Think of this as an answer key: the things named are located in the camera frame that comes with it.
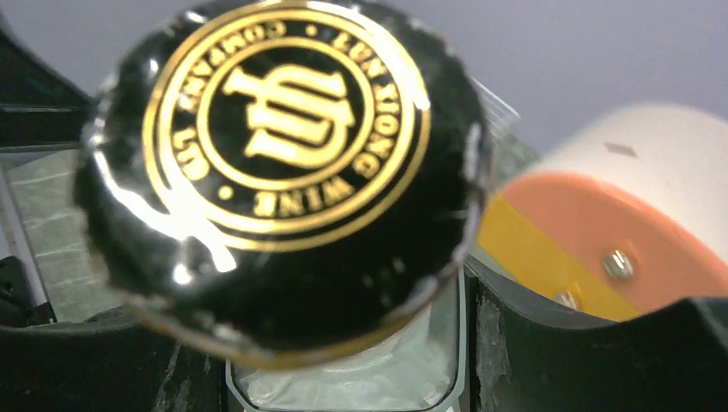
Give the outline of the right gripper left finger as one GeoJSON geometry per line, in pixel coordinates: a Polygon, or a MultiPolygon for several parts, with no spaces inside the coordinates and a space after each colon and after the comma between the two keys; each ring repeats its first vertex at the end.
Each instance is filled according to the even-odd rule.
{"type": "Polygon", "coordinates": [[[1,329],[3,411],[225,411],[223,372],[118,309],[1,329]]]}

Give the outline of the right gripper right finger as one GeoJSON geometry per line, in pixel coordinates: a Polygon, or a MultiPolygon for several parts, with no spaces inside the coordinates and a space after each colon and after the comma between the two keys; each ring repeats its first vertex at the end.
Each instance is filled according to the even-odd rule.
{"type": "Polygon", "coordinates": [[[471,411],[724,411],[727,301],[627,322],[548,300],[470,258],[471,411]]]}

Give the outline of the clear bottle black-gold label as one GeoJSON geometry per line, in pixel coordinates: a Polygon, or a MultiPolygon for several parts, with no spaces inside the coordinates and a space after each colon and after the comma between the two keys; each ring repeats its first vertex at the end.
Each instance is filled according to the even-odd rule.
{"type": "Polygon", "coordinates": [[[208,1],[128,52],[82,131],[89,246],[233,409],[434,411],[462,389],[482,98],[376,1],[208,1]]]}

